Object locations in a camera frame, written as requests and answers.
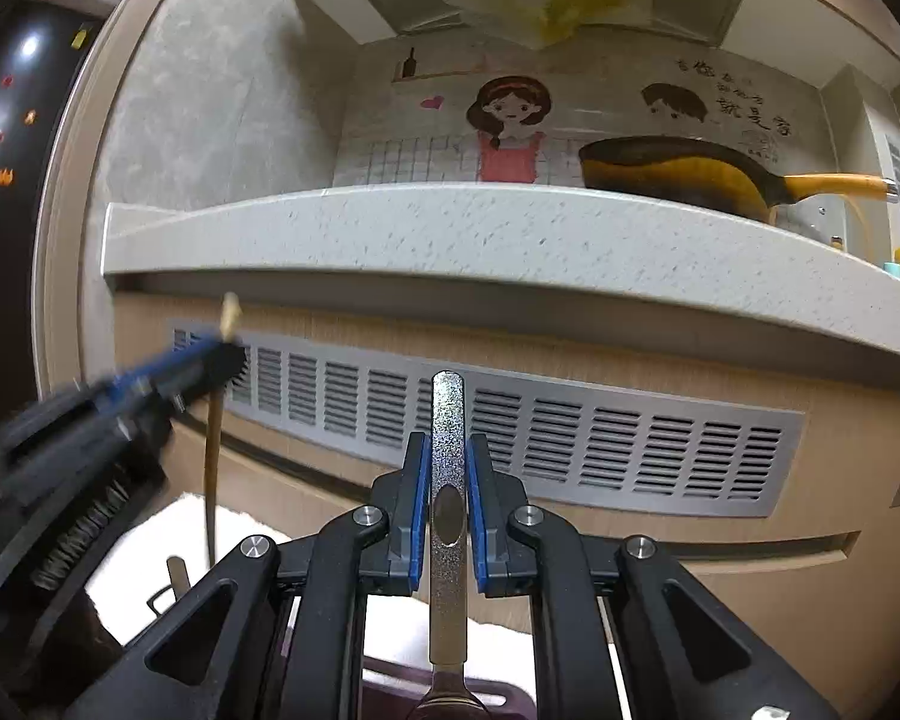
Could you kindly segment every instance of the frying pan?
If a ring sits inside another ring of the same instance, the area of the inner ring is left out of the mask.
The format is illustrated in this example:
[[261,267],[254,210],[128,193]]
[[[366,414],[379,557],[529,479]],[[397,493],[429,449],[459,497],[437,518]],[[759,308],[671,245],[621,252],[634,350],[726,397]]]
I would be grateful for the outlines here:
[[775,175],[727,146],[668,135],[610,138],[580,149],[583,184],[723,211],[757,221],[770,208],[812,194],[851,194],[886,200],[893,181],[879,175]]

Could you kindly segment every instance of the countertop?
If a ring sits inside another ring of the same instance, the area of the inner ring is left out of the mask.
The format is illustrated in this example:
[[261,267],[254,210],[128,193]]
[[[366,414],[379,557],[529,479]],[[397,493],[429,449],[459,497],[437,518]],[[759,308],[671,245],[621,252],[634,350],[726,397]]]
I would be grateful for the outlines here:
[[192,212],[111,204],[101,272],[896,388],[876,352],[900,378],[899,279],[767,225],[627,194],[448,183]]

